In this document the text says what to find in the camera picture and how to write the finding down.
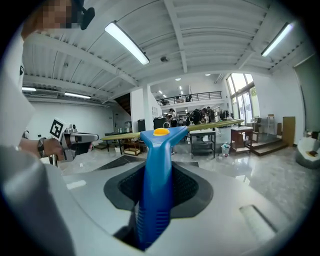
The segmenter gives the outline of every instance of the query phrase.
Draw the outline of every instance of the wrist watch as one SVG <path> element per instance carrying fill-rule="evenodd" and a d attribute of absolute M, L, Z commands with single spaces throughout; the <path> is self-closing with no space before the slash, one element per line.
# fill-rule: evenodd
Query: wrist watch
<path fill-rule="evenodd" d="M 45 140 L 46 140 L 45 137 L 39 139 L 38 145 L 37 145 L 38 152 L 39 152 L 41 158 L 47 157 L 47 155 L 45 154 L 45 144 L 44 144 Z"/>

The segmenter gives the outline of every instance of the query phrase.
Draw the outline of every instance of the hand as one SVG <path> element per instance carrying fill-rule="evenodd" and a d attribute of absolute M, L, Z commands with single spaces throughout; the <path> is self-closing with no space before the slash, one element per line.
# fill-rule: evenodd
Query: hand
<path fill-rule="evenodd" d="M 43 142 L 44 154 L 46 156 L 57 155 L 58 160 L 65 159 L 63 154 L 63 148 L 60 145 L 59 141 L 55 138 L 45 139 Z"/>

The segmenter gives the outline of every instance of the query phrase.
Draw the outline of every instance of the yellow cap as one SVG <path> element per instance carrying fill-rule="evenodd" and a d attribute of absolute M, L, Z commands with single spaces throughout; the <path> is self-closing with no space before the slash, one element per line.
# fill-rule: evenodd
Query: yellow cap
<path fill-rule="evenodd" d="M 166 128 L 158 128 L 158 129 L 154 130 L 153 135 L 154 136 L 164 136 L 164 135 L 167 135 L 169 133 L 170 133 L 170 131 L 168 129 L 166 129 Z"/>

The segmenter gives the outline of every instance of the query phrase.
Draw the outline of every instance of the ceiling light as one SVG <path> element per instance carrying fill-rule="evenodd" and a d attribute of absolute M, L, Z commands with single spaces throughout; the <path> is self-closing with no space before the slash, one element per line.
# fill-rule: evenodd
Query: ceiling light
<path fill-rule="evenodd" d="M 269 43 L 269 45 L 261 52 L 263 57 L 266 57 L 281 41 L 285 36 L 292 30 L 293 26 L 286 22 L 281 28 L 280 32 L 275 36 L 275 38 Z"/>
<path fill-rule="evenodd" d="M 137 44 L 124 32 L 115 22 L 111 22 L 104 30 L 113 36 L 120 44 L 122 44 L 129 52 L 131 52 L 143 65 L 150 61 Z"/>
<path fill-rule="evenodd" d="M 22 87 L 22 91 L 35 92 L 37 89 L 32 87 Z"/>
<path fill-rule="evenodd" d="M 70 93 L 70 92 L 65 92 L 64 95 L 71 96 L 71 97 L 82 98 L 82 99 L 91 99 L 90 96 L 85 96 L 85 95 L 76 94 L 76 93 Z"/>

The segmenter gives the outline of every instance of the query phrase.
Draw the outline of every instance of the tiled floor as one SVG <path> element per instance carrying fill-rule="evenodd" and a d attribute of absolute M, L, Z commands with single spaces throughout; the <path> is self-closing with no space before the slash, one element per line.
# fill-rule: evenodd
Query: tiled floor
<path fill-rule="evenodd" d="M 310 170 L 298 165 L 295 162 L 294 148 L 285 148 L 261 157 L 242 153 L 222 160 L 214 158 L 213 154 L 195 155 L 191 159 L 187 142 L 175 146 L 174 151 L 176 154 L 172 156 L 173 161 L 197 162 L 200 168 L 234 177 L 253 187 L 277 205 L 292 221 L 306 213 L 320 185 L 320 170 Z M 63 175 L 70 175 L 94 171 L 117 159 L 107 167 L 131 161 L 119 159 L 120 157 L 122 155 L 114 149 L 110 149 L 110 152 L 95 149 L 77 156 L 73 162 L 61 163 L 59 167 Z M 145 159 L 147 154 L 142 153 L 138 157 Z"/>

